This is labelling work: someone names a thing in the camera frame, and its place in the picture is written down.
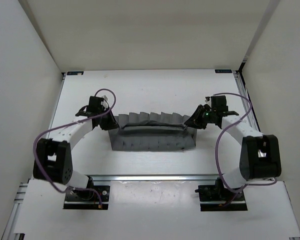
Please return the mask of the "grey pleated skirt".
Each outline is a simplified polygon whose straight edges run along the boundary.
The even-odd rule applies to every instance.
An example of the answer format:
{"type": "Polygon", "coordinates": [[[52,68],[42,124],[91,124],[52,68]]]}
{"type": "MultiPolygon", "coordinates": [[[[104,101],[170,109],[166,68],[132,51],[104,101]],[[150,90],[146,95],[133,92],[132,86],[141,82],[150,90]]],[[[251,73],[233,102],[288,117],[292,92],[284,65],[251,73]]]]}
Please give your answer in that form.
{"type": "Polygon", "coordinates": [[[131,112],[115,116],[119,127],[108,131],[113,151],[179,152],[196,148],[197,130],[184,123],[187,115],[131,112]]]}

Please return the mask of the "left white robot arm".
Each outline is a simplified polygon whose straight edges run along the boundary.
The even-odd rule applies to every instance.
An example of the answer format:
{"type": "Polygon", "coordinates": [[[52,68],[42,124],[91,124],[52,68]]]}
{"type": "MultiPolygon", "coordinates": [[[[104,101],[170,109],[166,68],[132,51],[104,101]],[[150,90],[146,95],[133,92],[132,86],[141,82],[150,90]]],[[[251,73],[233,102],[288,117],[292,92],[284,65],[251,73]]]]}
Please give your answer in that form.
{"type": "Polygon", "coordinates": [[[39,134],[33,143],[34,178],[49,182],[59,193],[75,190],[83,200],[91,199],[94,187],[87,175],[73,170],[72,150],[94,128],[108,131],[119,127],[112,113],[114,106],[105,95],[91,96],[72,122],[39,134]]]}

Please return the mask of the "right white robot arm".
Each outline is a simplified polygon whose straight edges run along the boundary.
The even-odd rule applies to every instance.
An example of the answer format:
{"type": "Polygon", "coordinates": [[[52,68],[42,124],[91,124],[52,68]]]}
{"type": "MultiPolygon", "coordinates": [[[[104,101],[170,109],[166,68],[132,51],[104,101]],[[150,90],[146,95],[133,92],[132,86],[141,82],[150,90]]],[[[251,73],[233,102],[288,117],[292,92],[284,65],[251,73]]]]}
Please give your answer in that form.
{"type": "Polygon", "coordinates": [[[240,116],[230,111],[227,105],[228,93],[208,96],[205,105],[199,105],[193,115],[184,123],[194,129],[205,129],[214,124],[221,129],[215,144],[215,163],[222,183],[215,186],[214,193],[225,200],[232,193],[241,192],[255,180],[277,178],[281,175],[281,161],[278,138],[252,128],[244,121],[248,113],[240,116]],[[219,161],[221,137],[228,133],[241,146],[239,165],[236,169],[223,173],[219,161]]]}

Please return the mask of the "right blue corner label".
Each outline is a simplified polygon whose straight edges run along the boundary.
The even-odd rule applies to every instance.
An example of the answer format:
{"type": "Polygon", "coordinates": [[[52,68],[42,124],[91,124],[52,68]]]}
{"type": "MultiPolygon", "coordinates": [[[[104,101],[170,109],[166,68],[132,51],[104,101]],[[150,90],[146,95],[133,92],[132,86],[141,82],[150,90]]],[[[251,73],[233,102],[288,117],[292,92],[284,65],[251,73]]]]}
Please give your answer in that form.
{"type": "Polygon", "coordinates": [[[221,73],[222,73],[222,74],[224,74],[224,73],[225,73],[225,74],[227,74],[227,73],[228,73],[228,74],[231,74],[231,73],[232,73],[232,70],[231,70],[231,69],[215,69],[215,73],[216,73],[216,74],[218,74],[218,73],[219,73],[219,74],[221,74],[221,73]]]}

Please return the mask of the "blue corner label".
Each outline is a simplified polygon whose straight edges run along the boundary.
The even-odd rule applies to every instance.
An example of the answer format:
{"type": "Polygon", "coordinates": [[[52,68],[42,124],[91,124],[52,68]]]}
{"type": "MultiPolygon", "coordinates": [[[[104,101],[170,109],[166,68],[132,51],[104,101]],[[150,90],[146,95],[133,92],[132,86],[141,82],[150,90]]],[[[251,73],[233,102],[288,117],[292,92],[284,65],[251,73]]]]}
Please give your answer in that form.
{"type": "Polygon", "coordinates": [[[221,74],[221,73],[222,73],[222,74],[224,74],[224,73],[225,73],[225,74],[227,74],[227,73],[228,73],[228,74],[231,74],[231,73],[232,73],[232,70],[231,70],[231,69],[215,69],[215,73],[216,73],[216,74],[218,74],[218,73],[219,73],[219,74],[221,74]]]}
{"type": "Polygon", "coordinates": [[[84,71],[68,71],[67,75],[68,76],[81,76],[84,74],[84,71]]]}

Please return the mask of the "left blue corner label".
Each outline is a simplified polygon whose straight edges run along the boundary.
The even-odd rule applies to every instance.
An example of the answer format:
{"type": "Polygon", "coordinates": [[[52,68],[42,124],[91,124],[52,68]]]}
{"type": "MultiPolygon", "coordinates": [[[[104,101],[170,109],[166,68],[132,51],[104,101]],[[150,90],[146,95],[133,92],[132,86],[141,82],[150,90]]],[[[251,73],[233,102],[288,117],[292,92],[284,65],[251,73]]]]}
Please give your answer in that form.
{"type": "Polygon", "coordinates": [[[67,75],[68,76],[81,76],[84,74],[84,71],[68,71],[67,75]]]}

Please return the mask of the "aluminium table frame rail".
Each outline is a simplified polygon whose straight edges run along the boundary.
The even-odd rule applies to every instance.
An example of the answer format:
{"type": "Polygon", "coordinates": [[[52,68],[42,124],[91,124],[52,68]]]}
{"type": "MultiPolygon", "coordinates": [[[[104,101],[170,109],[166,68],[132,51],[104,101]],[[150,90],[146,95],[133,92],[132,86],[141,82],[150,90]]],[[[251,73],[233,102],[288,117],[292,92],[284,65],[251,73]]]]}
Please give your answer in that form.
{"type": "Polygon", "coordinates": [[[239,169],[244,179],[265,179],[277,177],[281,174],[280,153],[278,139],[270,134],[265,135],[259,130],[253,105],[249,94],[245,88],[242,72],[236,71],[239,93],[244,96],[247,107],[247,126],[241,121],[236,128],[239,130],[239,143],[241,143],[241,153],[239,169]]]}

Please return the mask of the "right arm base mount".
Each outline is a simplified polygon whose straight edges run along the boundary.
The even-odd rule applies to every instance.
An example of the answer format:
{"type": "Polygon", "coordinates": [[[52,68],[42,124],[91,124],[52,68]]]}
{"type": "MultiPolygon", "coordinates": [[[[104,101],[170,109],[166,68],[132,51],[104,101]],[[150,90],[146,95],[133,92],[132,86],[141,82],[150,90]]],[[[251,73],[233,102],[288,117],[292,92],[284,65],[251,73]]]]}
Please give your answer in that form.
{"type": "Polygon", "coordinates": [[[201,212],[247,211],[244,193],[232,193],[221,186],[199,185],[195,190],[199,196],[201,212]]]}

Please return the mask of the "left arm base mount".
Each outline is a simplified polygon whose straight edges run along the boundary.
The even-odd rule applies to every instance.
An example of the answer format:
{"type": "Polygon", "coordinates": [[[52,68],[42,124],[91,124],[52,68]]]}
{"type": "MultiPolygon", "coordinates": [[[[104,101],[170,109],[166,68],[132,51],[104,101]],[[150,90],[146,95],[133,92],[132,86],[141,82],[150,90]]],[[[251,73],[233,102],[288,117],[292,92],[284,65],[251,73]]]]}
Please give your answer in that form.
{"type": "Polygon", "coordinates": [[[110,186],[95,185],[93,189],[100,195],[101,203],[98,196],[92,191],[74,191],[66,193],[63,209],[65,210],[107,210],[110,198],[110,186]]]}

